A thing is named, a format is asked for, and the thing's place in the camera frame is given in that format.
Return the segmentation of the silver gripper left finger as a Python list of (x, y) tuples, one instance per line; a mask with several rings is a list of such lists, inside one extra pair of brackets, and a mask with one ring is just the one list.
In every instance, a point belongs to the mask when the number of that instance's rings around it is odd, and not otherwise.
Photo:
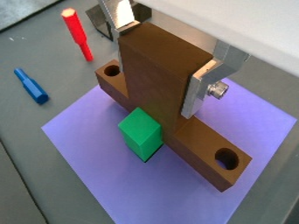
[(114, 42), (118, 43), (119, 37), (141, 25), (135, 20), (130, 0), (98, 0), (98, 2), (111, 27)]

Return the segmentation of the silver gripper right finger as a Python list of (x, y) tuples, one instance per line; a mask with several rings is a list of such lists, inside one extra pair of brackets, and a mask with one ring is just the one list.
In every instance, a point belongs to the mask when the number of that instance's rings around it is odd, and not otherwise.
[(182, 115), (190, 119), (202, 107), (205, 98), (213, 96), (221, 99), (230, 86), (222, 81), (243, 66), (250, 54), (223, 41), (218, 41), (213, 60), (191, 75)]

